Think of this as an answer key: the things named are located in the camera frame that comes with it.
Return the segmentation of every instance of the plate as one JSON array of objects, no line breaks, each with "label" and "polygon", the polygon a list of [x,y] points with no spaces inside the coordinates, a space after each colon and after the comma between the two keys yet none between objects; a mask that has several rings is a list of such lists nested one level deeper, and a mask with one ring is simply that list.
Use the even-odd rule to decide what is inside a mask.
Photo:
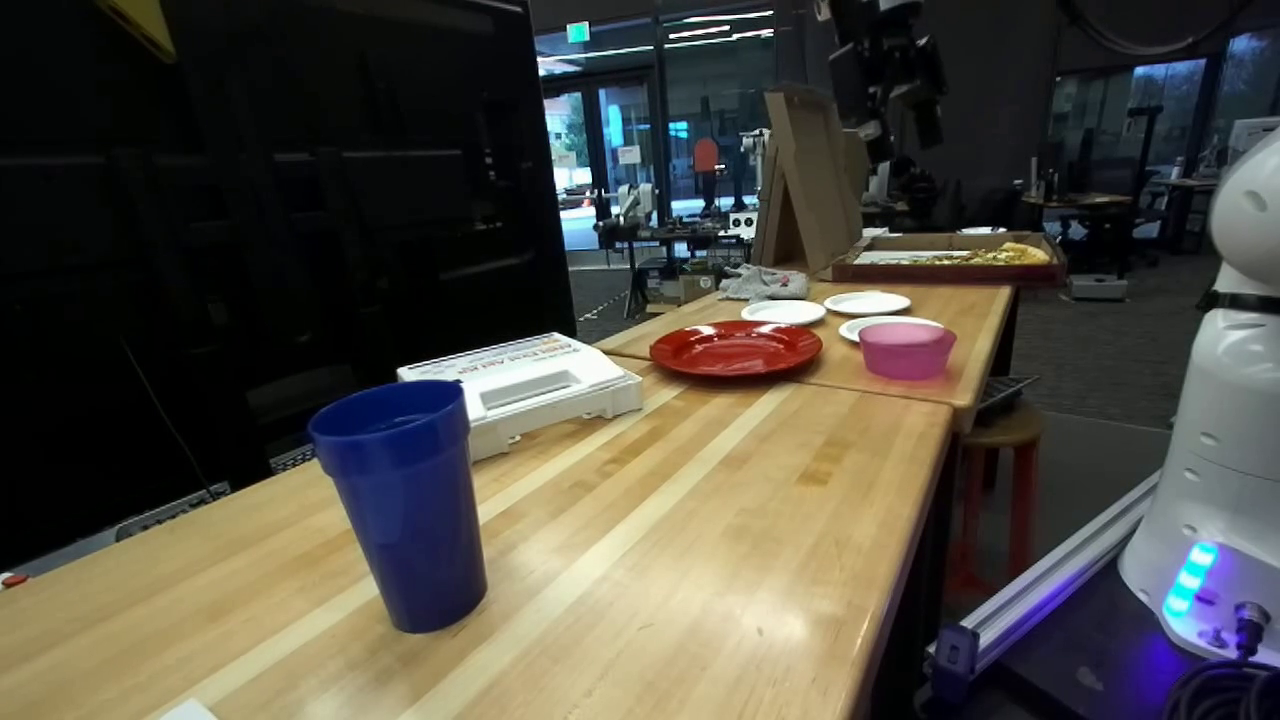
[{"label": "plate", "polygon": [[814,325],[829,316],[829,306],[821,306],[813,298],[756,298],[739,316],[762,320],[762,325]]},{"label": "plate", "polygon": [[719,320],[688,325],[648,343],[648,360],[677,376],[756,379],[801,370],[825,340],[813,328]]},{"label": "plate", "polygon": [[840,316],[889,316],[889,313],[902,313],[911,306],[911,296],[896,296],[896,290],[840,290],[825,298],[829,313]]},{"label": "plate", "polygon": [[928,316],[861,316],[861,320],[844,320],[840,335],[847,343],[861,343],[862,328],[870,328],[870,325],[937,325],[938,328],[938,320],[928,320]]}]

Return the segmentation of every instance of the butcher block countertop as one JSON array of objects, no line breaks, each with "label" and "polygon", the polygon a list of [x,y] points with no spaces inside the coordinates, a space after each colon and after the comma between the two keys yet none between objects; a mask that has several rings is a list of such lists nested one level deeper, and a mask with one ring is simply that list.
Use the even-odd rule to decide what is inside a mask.
[{"label": "butcher block countertop", "polygon": [[[911,306],[902,316],[932,316],[957,333],[949,370],[937,379],[882,379],[862,369],[862,355],[856,343],[840,340],[840,325],[847,316],[829,313],[814,325],[825,350],[801,376],[801,382],[949,405],[949,407],[957,407],[957,425],[968,426],[972,413],[981,405],[981,391],[992,376],[998,333],[1013,333],[1008,328],[1013,288],[1008,283],[813,283],[809,298],[821,305],[836,290],[866,290],[866,288],[899,290],[911,298]],[[648,360],[648,343],[659,340],[665,333],[677,333],[688,325],[735,320],[739,313],[744,313],[744,298],[727,298],[727,296],[710,290],[710,296],[680,305],[655,320],[623,328],[623,333],[600,340],[600,349],[606,355]]]},{"label": "butcher block countertop", "polygon": [[847,716],[949,431],[949,405],[645,370],[645,413],[477,464],[487,597],[427,635],[305,464],[4,592],[4,716]]}]

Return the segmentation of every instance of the glass door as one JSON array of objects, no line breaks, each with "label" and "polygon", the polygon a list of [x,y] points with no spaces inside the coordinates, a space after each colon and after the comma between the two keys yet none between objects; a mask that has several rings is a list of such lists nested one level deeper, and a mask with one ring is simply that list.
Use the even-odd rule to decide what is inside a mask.
[{"label": "glass door", "polygon": [[547,148],[558,194],[563,246],[595,246],[595,218],[651,218],[655,138],[648,81],[567,77],[542,87]]}]

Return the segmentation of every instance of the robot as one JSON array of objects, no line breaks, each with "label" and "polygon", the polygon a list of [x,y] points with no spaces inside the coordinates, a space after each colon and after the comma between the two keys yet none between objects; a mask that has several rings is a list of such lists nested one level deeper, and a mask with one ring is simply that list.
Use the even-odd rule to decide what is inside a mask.
[{"label": "robot", "polygon": [[1213,194],[1223,255],[1118,578],[1207,660],[1280,669],[1280,131]]}]

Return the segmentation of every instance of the pink cup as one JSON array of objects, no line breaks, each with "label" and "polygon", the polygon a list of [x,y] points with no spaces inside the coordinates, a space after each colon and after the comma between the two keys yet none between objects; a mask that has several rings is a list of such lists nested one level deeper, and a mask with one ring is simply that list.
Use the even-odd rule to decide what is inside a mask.
[{"label": "pink cup", "polygon": [[862,362],[889,379],[928,379],[949,370],[957,333],[938,325],[870,325],[861,333]]}]

